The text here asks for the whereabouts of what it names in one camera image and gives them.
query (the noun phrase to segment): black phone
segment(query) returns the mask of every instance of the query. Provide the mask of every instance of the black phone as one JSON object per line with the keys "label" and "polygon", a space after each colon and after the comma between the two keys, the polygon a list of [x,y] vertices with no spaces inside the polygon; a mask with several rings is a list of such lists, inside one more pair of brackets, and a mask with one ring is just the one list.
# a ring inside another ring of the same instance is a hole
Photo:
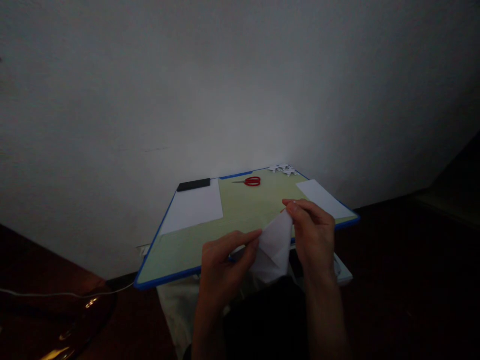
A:
{"label": "black phone", "polygon": [[207,186],[210,186],[210,179],[182,182],[180,185],[178,185],[178,189],[176,191],[182,192],[187,190],[206,188]]}

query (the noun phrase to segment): white wall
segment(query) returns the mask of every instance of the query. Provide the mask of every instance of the white wall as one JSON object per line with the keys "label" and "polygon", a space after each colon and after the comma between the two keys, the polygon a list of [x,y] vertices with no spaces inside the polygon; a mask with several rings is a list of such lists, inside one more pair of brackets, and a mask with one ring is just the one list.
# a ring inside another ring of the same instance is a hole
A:
{"label": "white wall", "polygon": [[109,279],[180,182],[288,162],[357,208],[480,130],[444,116],[479,71],[467,1],[199,3],[0,4],[0,223]]}

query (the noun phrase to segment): white cable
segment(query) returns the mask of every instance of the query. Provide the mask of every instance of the white cable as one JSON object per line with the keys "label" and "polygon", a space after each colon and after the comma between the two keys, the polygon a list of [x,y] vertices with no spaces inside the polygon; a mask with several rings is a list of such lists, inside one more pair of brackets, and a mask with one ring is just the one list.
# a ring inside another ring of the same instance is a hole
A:
{"label": "white cable", "polygon": [[54,297],[54,296],[73,296],[74,298],[79,298],[79,299],[89,299],[89,298],[99,297],[101,295],[111,295],[111,294],[119,293],[123,290],[128,289],[133,284],[134,283],[132,282],[130,285],[128,285],[128,286],[126,286],[126,287],[124,287],[120,290],[117,290],[117,291],[100,292],[98,294],[88,295],[88,296],[80,296],[80,295],[74,294],[72,292],[59,292],[59,293],[53,293],[53,294],[22,294],[22,293],[19,293],[19,292],[15,292],[15,291],[12,291],[12,290],[7,290],[7,289],[2,289],[2,288],[0,288],[0,293],[7,293],[7,294],[10,294],[10,295],[13,295],[13,296],[23,297],[23,298],[50,298],[50,297]]}

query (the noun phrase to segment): scissors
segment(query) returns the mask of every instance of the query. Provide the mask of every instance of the scissors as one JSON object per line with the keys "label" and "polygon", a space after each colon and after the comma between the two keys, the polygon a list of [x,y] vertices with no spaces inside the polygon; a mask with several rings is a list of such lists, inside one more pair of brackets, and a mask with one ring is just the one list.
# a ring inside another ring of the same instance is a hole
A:
{"label": "scissors", "polygon": [[232,181],[232,184],[241,184],[241,183],[251,187],[260,186],[260,178],[258,176],[254,176],[254,177],[249,177],[243,181]]}

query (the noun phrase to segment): hand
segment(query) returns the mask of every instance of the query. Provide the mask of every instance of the hand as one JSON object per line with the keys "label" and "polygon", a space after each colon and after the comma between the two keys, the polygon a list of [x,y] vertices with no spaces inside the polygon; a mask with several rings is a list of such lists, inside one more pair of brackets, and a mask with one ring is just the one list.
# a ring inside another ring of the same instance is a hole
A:
{"label": "hand", "polygon": [[[234,299],[257,258],[261,234],[261,229],[247,234],[234,231],[203,245],[199,308],[217,316]],[[229,261],[230,253],[242,245],[246,245],[246,249],[241,259]]]}
{"label": "hand", "polygon": [[296,251],[305,277],[335,279],[335,219],[313,202],[284,199],[295,226]]}

